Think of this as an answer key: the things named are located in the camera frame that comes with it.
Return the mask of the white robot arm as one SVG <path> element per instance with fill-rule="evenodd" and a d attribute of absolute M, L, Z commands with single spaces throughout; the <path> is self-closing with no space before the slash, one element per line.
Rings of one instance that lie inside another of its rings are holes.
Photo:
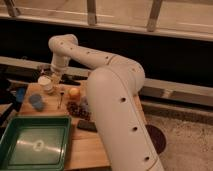
<path fill-rule="evenodd" d="M 92 70 L 86 95 L 112 171 L 164 171 L 134 96 L 145 81 L 143 67 L 113 53 L 82 47 L 72 34 L 53 36 L 51 70 L 63 72 L 70 59 Z"/>

